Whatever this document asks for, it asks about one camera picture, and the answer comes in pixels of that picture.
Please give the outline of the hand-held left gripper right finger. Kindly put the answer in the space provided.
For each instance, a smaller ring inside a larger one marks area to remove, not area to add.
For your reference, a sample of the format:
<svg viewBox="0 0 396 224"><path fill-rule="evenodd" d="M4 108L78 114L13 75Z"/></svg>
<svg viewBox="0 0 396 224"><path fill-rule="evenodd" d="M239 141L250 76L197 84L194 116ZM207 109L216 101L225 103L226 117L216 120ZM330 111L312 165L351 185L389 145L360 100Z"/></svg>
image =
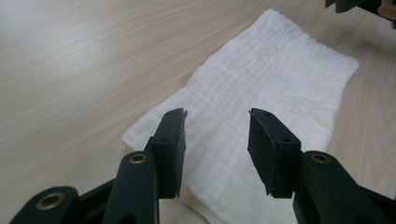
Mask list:
<svg viewBox="0 0 396 224"><path fill-rule="evenodd" d="M272 113L252 108L247 151L266 194L289 199L301 158L301 141Z"/></svg>

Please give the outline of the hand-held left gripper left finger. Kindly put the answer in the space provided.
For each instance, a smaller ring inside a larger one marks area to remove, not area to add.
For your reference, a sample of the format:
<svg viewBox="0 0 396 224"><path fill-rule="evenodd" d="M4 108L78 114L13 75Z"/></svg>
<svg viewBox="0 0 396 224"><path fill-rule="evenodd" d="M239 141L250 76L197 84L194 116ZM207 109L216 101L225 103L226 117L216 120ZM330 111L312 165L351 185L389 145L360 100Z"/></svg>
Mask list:
<svg viewBox="0 0 396 224"><path fill-rule="evenodd" d="M188 112L177 108L166 112L157 130L148 140L146 150L155 159L160 199L174 199L180 194L186 151L185 119Z"/></svg>

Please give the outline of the white cloth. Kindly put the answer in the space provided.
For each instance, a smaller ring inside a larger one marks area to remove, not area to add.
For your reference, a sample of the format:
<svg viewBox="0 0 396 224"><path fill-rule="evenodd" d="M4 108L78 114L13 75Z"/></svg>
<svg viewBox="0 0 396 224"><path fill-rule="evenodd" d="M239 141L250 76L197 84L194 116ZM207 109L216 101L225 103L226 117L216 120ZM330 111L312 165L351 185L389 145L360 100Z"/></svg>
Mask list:
<svg viewBox="0 0 396 224"><path fill-rule="evenodd" d="M140 150L166 112L188 112L183 192L160 203L161 223L297 224L291 201L266 195L249 157L248 112L272 112L305 150L325 150L344 88L358 68L354 58L266 10L122 137Z"/></svg>

